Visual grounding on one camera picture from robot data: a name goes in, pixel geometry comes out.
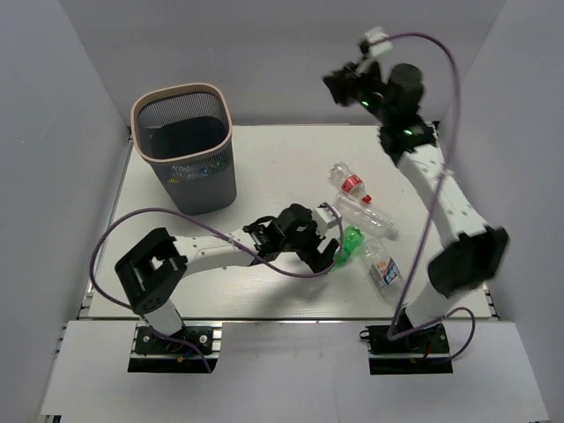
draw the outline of black mounting bracket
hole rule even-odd
[[[153,229],[115,265],[133,312],[146,315],[162,306],[186,272],[188,258],[164,227]],[[156,267],[153,259],[161,262]]]

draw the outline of red bottle label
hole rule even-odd
[[[356,174],[354,174],[353,176],[349,177],[346,181],[343,182],[341,189],[344,192],[351,192],[351,189],[356,187],[361,182],[362,180]]]

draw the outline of clear plastic bottle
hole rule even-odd
[[[373,205],[363,204],[343,191],[339,191],[333,205],[341,212],[346,222],[355,225],[364,234],[391,240],[398,236],[399,232],[391,216]]]
[[[362,262],[368,269],[368,278],[382,297],[392,306],[396,306],[405,288],[397,264],[378,238],[364,242]]]
[[[339,161],[330,171],[329,179],[333,185],[352,197],[370,204],[372,197],[364,189],[364,182],[343,161]]]

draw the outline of white table surface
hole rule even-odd
[[[548,416],[513,323],[480,322],[452,375],[369,374],[370,323],[224,324],[211,375],[127,373],[135,322],[70,322],[41,407],[63,423],[527,423]],[[467,322],[445,324],[451,351]]]
[[[378,141],[377,128],[368,126],[235,127],[238,197],[226,209],[199,219],[229,232],[261,216],[278,215],[291,203],[314,208],[323,201],[332,201],[336,189],[329,184],[329,169],[343,160],[365,181],[373,204],[390,213],[397,222],[399,237],[384,243],[407,277],[427,209]],[[150,166],[134,150],[114,219],[139,208],[155,206],[174,208]],[[161,226],[172,235],[207,235],[198,227],[162,213],[148,213],[124,222],[107,241],[97,271],[98,281],[108,293],[127,302],[114,265],[153,228]],[[338,231],[330,235],[338,237]],[[433,227],[408,300],[414,299],[427,282],[427,263],[441,249]],[[293,254],[282,255],[275,263],[288,270],[308,271]],[[309,280],[287,278],[261,265],[200,272],[183,279],[172,300],[183,317],[202,319],[374,319],[393,315],[392,307],[368,281],[358,259],[323,278]],[[472,309],[477,317],[491,315],[481,289],[467,295],[459,305]],[[133,314],[96,293],[89,316]]]

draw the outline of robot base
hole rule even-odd
[[[218,359],[212,350],[211,326],[186,326],[173,338],[181,338],[197,346],[206,356],[211,370],[215,368]],[[208,373],[200,357],[189,347],[161,339],[146,326],[137,328],[134,341],[128,373]]]
[[[371,375],[439,375],[452,373],[449,341],[442,324],[397,341],[388,340],[388,325],[367,326]]]

